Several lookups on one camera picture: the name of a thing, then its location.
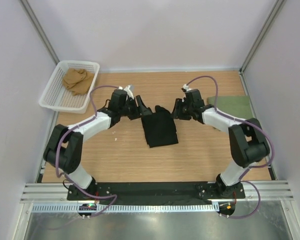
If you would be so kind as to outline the black tank top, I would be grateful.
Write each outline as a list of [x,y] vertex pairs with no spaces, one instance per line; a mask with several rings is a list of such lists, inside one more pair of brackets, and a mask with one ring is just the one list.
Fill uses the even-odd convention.
[[178,144],[177,128],[171,113],[160,105],[155,112],[141,118],[144,136],[150,148]]

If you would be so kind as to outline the green tank top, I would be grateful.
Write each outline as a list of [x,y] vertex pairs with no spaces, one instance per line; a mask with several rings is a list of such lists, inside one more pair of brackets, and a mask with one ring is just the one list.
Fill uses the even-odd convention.
[[[219,112],[233,116],[236,119],[248,120],[254,117],[248,96],[218,96],[216,107]],[[202,116],[206,125],[212,126],[227,134],[229,133],[229,127],[240,124],[240,122],[226,119],[216,114],[213,107],[206,110]]]

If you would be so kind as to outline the white plastic basket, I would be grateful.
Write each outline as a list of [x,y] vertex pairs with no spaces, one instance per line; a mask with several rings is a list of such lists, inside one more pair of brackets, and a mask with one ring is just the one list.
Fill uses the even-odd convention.
[[92,73],[92,83],[88,89],[90,92],[97,81],[100,65],[97,62],[82,60],[62,60],[60,61],[39,99],[39,105],[56,112],[84,114],[90,101],[89,94],[73,95],[62,83],[67,71],[72,68],[76,70],[84,69]]

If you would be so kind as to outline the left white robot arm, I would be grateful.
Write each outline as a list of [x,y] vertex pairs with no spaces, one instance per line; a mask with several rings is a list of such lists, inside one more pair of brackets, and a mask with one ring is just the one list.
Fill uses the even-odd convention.
[[83,143],[112,128],[122,117],[135,120],[152,113],[139,95],[133,97],[127,90],[116,89],[105,106],[94,115],[72,125],[56,125],[43,159],[55,168],[58,178],[64,176],[72,181],[79,195],[85,200],[91,200],[97,191],[96,180],[81,165]]

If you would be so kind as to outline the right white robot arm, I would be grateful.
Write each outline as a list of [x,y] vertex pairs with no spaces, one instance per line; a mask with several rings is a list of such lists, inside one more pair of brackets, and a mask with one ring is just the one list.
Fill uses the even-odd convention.
[[256,118],[236,118],[205,104],[198,89],[184,85],[183,98],[175,100],[172,117],[179,120],[195,120],[228,134],[232,162],[216,177],[215,192],[221,198],[229,198],[239,187],[248,171],[270,154],[270,146]]

